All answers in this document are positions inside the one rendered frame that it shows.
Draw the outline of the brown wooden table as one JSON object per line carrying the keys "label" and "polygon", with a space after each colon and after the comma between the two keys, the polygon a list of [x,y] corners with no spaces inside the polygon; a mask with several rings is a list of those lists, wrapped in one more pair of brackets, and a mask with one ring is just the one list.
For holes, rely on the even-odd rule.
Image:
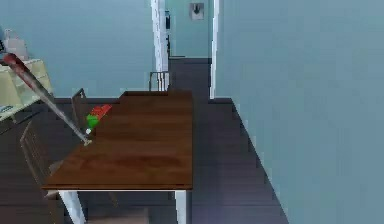
{"label": "brown wooden table", "polygon": [[178,224],[192,224],[193,97],[186,90],[126,91],[46,179],[74,224],[85,224],[79,191],[168,191]]}

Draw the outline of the red and green spray bottle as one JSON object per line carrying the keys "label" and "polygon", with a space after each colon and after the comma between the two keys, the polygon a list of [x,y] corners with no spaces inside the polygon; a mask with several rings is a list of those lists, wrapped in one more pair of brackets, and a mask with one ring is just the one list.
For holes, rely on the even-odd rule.
{"label": "red and green spray bottle", "polygon": [[108,113],[112,108],[110,104],[102,106],[95,106],[91,112],[86,116],[87,128],[86,133],[90,134],[93,128],[99,123],[99,121]]}

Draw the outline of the red and grey baseball bat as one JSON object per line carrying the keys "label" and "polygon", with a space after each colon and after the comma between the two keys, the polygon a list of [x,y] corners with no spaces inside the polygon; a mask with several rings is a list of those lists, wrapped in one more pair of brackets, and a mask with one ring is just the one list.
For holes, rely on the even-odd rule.
{"label": "red and grey baseball bat", "polygon": [[13,53],[3,56],[3,61],[13,70],[13,72],[37,95],[40,99],[61,118],[79,137],[85,146],[91,143],[85,134],[74,124],[74,122],[54,103],[50,93],[44,88],[41,82],[26,67],[24,62]]}

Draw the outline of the pale yellow cabinet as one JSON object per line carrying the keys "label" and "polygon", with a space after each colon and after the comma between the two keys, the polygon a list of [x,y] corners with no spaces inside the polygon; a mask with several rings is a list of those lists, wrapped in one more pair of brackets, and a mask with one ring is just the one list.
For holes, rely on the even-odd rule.
{"label": "pale yellow cabinet", "polygon": [[[24,64],[42,86],[53,94],[44,62],[41,59],[31,59],[25,61]],[[7,118],[14,118],[17,112],[39,100],[40,97],[9,66],[0,65],[0,122]]]}

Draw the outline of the pale grey paper bag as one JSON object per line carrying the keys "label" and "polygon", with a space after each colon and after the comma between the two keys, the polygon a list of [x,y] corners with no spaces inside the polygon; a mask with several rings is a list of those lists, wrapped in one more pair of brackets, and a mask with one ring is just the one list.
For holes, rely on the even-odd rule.
{"label": "pale grey paper bag", "polygon": [[29,59],[25,41],[14,30],[4,30],[4,46],[7,53],[13,53],[21,60]]}

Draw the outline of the grey framed wall picture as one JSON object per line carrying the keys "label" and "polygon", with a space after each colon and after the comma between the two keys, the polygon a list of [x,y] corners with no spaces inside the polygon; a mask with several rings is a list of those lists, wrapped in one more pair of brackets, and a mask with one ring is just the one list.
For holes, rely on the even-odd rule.
{"label": "grey framed wall picture", "polygon": [[191,3],[190,4],[190,18],[192,20],[204,19],[204,4],[203,3]]}

